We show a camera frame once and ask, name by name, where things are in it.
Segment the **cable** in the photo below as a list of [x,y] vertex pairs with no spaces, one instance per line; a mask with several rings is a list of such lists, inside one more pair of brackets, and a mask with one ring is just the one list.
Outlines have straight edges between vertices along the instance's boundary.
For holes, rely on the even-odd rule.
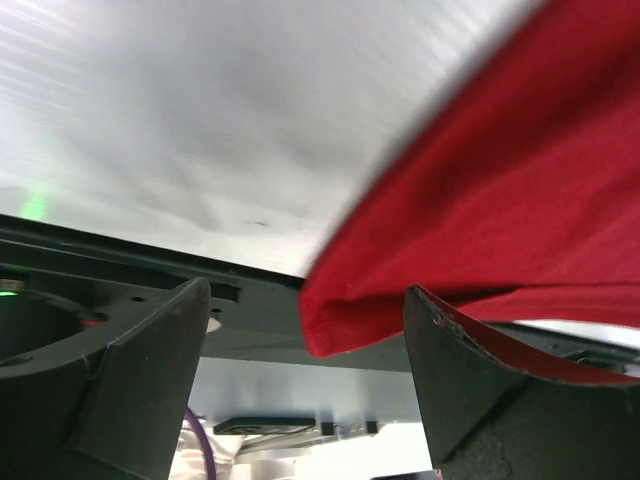
[[202,454],[204,456],[207,480],[216,480],[216,464],[213,461],[213,449],[211,448],[211,443],[209,443],[207,433],[204,431],[202,424],[200,424],[200,421],[189,407],[187,407],[184,418],[189,422],[191,429],[196,434],[196,437],[198,437],[198,442],[200,442],[200,450],[202,450]]

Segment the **red fabric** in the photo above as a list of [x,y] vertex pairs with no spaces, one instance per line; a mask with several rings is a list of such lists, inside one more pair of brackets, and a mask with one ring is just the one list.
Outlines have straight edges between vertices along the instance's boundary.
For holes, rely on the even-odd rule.
[[640,2],[551,2],[419,135],[312,270],[310,352],[400,332],[414,283],[480,320],[640,326]]

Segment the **black plastic bracket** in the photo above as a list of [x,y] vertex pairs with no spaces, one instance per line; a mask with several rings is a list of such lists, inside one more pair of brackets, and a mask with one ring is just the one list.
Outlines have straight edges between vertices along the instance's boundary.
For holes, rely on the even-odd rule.
[[634,480],[637,379],[549,355],[419,287],[405,339],[444,480]]
[[209,296],[192,280],[0,367],[0,477],[167,478]]

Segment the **black frame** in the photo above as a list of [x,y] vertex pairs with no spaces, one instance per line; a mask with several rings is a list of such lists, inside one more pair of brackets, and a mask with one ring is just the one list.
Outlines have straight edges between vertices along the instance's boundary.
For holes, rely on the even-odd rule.
[[309,355],[298,311],[302,278],[6,215],[0,215],[0,268],[37,277],[40,292],[62,283],[85,289],[78,302],[88,302],[97,319],[119,315],[130,299],[156,298],[203,277],[211,285],[211,316],[222,323],[207,335],[204,357],[410,371],[401,336],[331,358]]

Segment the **white surface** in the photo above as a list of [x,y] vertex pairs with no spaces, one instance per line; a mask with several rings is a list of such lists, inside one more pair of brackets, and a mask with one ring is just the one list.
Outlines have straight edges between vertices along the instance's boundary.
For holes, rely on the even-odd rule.
[[0,213],[304,275],[532,3],[3,0]]
[[640,350],[640,329],[569,320],[519,320],[516,323]]
[[208,421],[311,416],[322,421],[421,421],[408,372],[201,358],[189,405]]

